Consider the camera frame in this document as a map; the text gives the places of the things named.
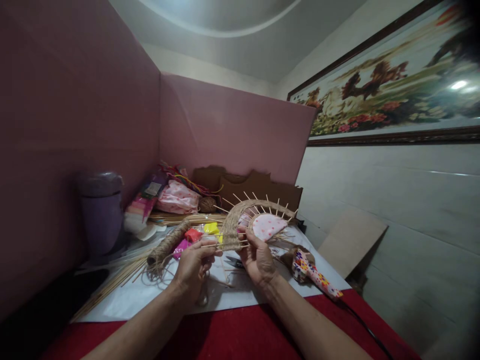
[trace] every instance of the hand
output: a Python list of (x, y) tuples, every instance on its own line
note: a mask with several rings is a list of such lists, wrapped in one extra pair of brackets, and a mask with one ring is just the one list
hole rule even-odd
[[(257, 287), (263, 288), (278, 275), (272, 254), (270, 253), (270, 248), (248, 228), (239, 226), (238, 229), (242, 233), (246, 233), (246, 239), (250, 244), (250, 246), (238, 251), (243, 267), (245, 267), (253, 283)], [(239, 237), (241, 238), (240, 240), (245, 239), (245, 235), (243, 234)]]
[(179, 288), (189, 306), (192, 306), (199, 298), (202, 284), (205, 281), (205, 273), (215, 262), (215, 256), (221, 257), (223, 254), (215, 246), (202, 246), (217, 243), (216, 240), (201, 240), (181, 253), (178, 269), (171, 284)]

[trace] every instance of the pink wall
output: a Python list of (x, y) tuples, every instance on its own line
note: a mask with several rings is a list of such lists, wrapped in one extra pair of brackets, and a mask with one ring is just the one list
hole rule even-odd
[(129, 199), (158, 161), (159, 71), (107, 0), (3, 0), (0, 29), (1, 320), (83, 258), (74, 173)]
[(295, 184), (315, 109), (162, 73), (160, 157), (194, 168), (252, 169)]

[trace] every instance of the ceiling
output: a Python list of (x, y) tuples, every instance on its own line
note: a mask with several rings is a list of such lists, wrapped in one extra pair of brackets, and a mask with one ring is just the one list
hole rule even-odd
[(366, 0), (109, 1), (141, 43), (277, 83)]

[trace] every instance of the red tablecloth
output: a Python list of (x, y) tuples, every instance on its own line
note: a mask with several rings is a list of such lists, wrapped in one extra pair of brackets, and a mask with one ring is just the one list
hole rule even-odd
[[(344, 301), (365, 321), (394, 359), (418, 355), (352, 289)], [(373, 359), (387, 356), (365, 328), (326, 296), (306, 300), (355, 340)], [(42, 359), (80, 359), (122, 326), (124, 321), (69, 325)], [(185, 316), (159, 359), (301, 359), (300, 351), (270, 306), (255, 305)]]

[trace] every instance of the forearm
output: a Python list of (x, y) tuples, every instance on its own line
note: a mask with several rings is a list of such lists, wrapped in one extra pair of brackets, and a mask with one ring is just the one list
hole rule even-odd
[(306, 359), (370, 359), (357, 343), (313, 308), (280, 275), (262, 290)]
[(172, 283), (83, 359), (153, 359), (175, 332), (187, 309), (180, 287)]

